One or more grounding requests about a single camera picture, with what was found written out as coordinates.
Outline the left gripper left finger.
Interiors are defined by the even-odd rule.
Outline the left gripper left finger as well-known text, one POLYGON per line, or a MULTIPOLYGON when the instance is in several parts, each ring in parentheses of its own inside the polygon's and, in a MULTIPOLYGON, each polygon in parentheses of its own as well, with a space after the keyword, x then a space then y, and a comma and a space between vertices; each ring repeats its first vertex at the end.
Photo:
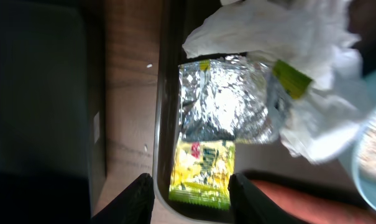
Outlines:
POLYGON ((97 213, 91 223, 150 224, 154 201, 154 180, 143 173, 97 213))

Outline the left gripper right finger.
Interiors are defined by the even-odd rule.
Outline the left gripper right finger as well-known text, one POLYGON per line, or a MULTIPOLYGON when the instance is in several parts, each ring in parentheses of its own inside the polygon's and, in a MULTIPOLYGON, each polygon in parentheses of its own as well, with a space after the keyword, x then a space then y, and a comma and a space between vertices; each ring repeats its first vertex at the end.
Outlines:
POLYGON ((243 174, 229 179, 231 212, 235 224, 304 224, 268 198, 243 174))

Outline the orange carrot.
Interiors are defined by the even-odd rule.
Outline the orange carrot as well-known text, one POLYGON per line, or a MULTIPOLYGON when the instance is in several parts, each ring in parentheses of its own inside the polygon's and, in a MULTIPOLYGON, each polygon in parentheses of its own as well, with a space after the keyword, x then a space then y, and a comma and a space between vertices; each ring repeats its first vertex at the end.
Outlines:
POLYGON ((253 180, 284 211, 308 223, 376 224, 376 216, 362 208, 315 197, 264 180, 253 180))

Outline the foil snack wrapper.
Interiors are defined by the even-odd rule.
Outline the foil snack wrapper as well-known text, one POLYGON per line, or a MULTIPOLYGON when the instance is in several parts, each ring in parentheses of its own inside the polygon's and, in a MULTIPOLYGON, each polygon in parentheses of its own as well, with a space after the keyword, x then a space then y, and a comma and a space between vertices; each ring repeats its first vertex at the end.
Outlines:
POLYGON ((284 61, 267 65, 241 55, 178 69, 178 136, 168 197, 227 210, 236 144, 277 140, 293 100, 311 79, 284 61))

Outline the light blue rice bowl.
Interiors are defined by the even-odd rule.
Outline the light blue rice bowl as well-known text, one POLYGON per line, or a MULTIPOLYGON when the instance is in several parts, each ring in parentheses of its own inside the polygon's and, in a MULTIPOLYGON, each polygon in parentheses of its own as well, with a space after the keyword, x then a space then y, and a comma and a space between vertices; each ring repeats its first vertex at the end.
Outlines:
POLYGON ((339 162, 360 196, 376 212, 376 71, 367 75, 365 82, 375 106, 362 123, 354 142, 340 155, 339 162))

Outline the large white tissue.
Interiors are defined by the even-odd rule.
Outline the large white tissue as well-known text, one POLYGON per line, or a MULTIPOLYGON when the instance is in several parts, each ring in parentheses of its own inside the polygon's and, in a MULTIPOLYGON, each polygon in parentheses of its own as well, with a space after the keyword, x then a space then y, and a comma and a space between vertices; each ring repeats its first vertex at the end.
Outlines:
POLYGON ((320 164, 354 140, 372 107, 362 59, 347 30, 347 1, 262 0, 223 4, 185 40, 188 58, 245 52, 252 60, 281 60, 310 84, 293 100, 281 130, 294 157, 320 164))

